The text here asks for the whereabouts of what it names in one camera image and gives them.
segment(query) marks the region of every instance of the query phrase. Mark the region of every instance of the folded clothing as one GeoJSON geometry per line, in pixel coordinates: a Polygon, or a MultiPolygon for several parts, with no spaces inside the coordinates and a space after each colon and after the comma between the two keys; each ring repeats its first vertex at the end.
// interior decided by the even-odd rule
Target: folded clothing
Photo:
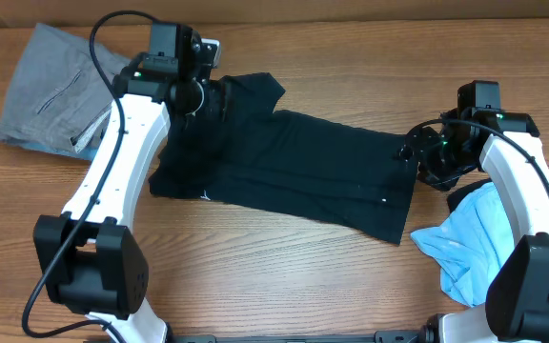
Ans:
{"type": "Polygon", "coordinates": [[[270,74],[224,77],[225,118],[173,118],[154,195],[204,198],[360,229],[399,244],[417,162],[397,158],[400,135],[276,111],[270,74]]]}
{"type": "MultiPolygon", "coordinates": [[[[95,44],[113,79],[129,59],[95,44]]],[[[112,96],[90,58],[88,41],[37,24],[10,81],[0,141],[26,149],[92,158],[107,124],[112,96]]]]}
{"type": "Polygon", "coordinates": [[[467,195],[442,225],[410,237],[440,265],[442,290],[466,306],[484,303],[488,287],[515,247],[492,182],[467,195]]]}

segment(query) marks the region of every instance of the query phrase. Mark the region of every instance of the black t-shirt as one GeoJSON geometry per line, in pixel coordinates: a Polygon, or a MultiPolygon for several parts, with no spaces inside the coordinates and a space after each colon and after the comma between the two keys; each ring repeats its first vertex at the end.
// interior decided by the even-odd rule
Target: black t-shirt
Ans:
{"type": "Polygon", "coordinates": [[[273,112],[284,90],[268,73],[218,86],[223,117],[205,106],[172,118],[152,194],[299,215],[399,244],[417,176],[414,159],[397,158],[403,136],[273,112]]]}

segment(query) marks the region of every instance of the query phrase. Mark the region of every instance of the light blue towel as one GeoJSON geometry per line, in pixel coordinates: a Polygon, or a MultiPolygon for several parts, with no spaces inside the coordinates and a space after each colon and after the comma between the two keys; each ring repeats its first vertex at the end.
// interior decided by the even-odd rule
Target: light blue towel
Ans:
{"type": "Polygon", "coordinates": [[[492,182],[468,194],[441,226],[410,237],[441,266],[442,290],[472,307],[484,303],[489,285],[514,250],[510,222],[492,182]]]}

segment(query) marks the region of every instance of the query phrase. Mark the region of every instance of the blue garment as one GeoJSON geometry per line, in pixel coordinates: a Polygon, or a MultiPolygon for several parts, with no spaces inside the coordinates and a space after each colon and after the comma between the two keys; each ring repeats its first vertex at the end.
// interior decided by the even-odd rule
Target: blue garment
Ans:
{"type": "Polygon", "coordinates": [[[489,285],[514,250],[510,222],[492,182],[468,194],[442,225],[410,237],[442,268],[442,290],[466,306],[484,303],[489,285]]]}

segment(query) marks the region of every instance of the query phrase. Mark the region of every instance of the black cable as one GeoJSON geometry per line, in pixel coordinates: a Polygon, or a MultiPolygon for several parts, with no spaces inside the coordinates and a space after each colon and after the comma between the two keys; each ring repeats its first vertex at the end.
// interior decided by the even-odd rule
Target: black cable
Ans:
{"type": "Polygon", "coordinates": [[[110,322],[103,319],[81,321],[81,322],[71,324],[56,330],[52,330],[47,333],[36,333],[32,331],[31,328],[29,327],[29,315],[31,314],[31,309],[33,308],[33,305],[37,300],[37,296],[39,295],[42,288],[48,281],[48,278],[51,276],[52,271],[54,270],[54,267],[56,267],[56,265],[61,260],[63,255],[71,247],[71,244],[73,243],[73,239],[79,232],[84,222],[86,222],[86,219],[91,213],[92,208],[94,207],[95,204],[97,204],[98,196],[101,193],[101,190],[103,190],[105,181],[107,181],[107,177],[112,171],[113,163],[115,162],[115,158],[120,152],[120,147],[122,146],[122,139],[124,138],[124,130],[125,130],[124,110],[122,109],[122,104],[120,103],[120,99],[118,99],[118,97],[115,94],[115,91],[113,90],[112,83],[108,79],[107,75],[103,72],[103,69],[101,68],[101,64],[96,58],[96,53],[94,52],[94,37],[96,36],[96,32],[106,21],[108,21],[111,18],[114,18],[115,16],[120,16],[120,15],[138,15],[138,16],[148,18],[153,22],[158,21],[156,18],[152,17],[151,15],[144,12],[137,11],[137,10],[119,10],[119,11],[115,11],[110,14],[107,14],[103,18],[99,19],[96,22],[96,24],[94,24],[94,27],[92,27],[91,37],[89,40],[89,49],[91,52],[91,59],[92,59],[92,62],[94,63],[94,67],[96,68],[99,75],[101,76],[101,79],[105,83],[105,86],[107,87],[108,91],[110,91],[110,94],[113,97],[113,101],[115,102],[115,105],[118,108],[118,112],[120,114],[120,129],[118,130],[118,138],[115,142],[115,146],[113,147],[112,157],[110,158],[110,161],[108,162],[107,167],[105,167],[105,170],[103,171],[103,174],[101,175],[101,178],[99,179],[99,182],[96,185],[96,188],[94,189],[94,193],[92,194],[88,202],[88,205],[86,206],[86,209],[84,210],[84,212],[82,212],[82,215],[80,215],[79,219],[77,219],[77,222],[75,223],[75,226],[73,227],[73,229],[71,229],[69,235],[67,236],[67,239],[65,239],[65,242],[63,242],[63,244],[54,255],[54,258],[52,259],[48,267],[44,270],[42,277],[39,279],[39,281],[37,282],[37,285],[35,285],[35,288],[33,289],[33,292],[30,294],[29,300],[27,300],[27,305],[25,305],[25,310],[23,311],[23,316],[22,316],[22,327],[25,334],[33,338],[52,337],[54,335],[65,333],[65,332],[68,332],[77,328],[81,328],[87,325],[96,324],[96,325],[103,326],[104,331],[109,330],[110,333],[112,333],[112,335],[114,336],[115,340],[118,341],[118,343],[126,343],[126,341],[124,340],[122,335],[118,332],[118,330],[116,330],[112,325],[110,325],[111,324],[110,322]]]}
{"type": "Polygon", "coordinates": [[[433,120],[428,120],[426,122],[423,122],[423,123],[420,123],[420,124],[416,125],[415,127],[413,127],[408,132],[407,136],[410,135],[414,131],[420,130],[424,127],[427,127],[427,126],[433,125],[433,124],[460,124],[460,125],[471,126],[471,127],[474,127],[474,128],[478,128],[480,130],[485,130],[485,131],[501,138],[504,142],[511,145],[512,147],[514,147],[514,149],[516,149],[518,152],[520,152],[520,154],[524,158],[526,158],[527,162],[530,163],[531,166],[533,166],[533,169],[535,169],[535,172],[538,174],[539,180],[541,180],[541,183],[543,184],[543,188],[545,188],[545,192],[548,194],[548,198],[549,198],[549,182],[548,182],[548,179],[546,178],[545,174],[543,173],[543,171],[539,167],[537,161],[535,160],[535,156],[531,156],[531,154],[529,152],[527,152],[520,145],[518,145],[518,143],[516,143],[515,141],[513,141],[512,139],[507,137],[505,134],[503,134],[503,133],[501,133],[497,130],[491,129],[487,126],[484,126],[484,125],[481,125],[479,123],[475,123],[475,122],[472,122],[472,121],[468,121],[468,120],[433,119],[433,120]]]}

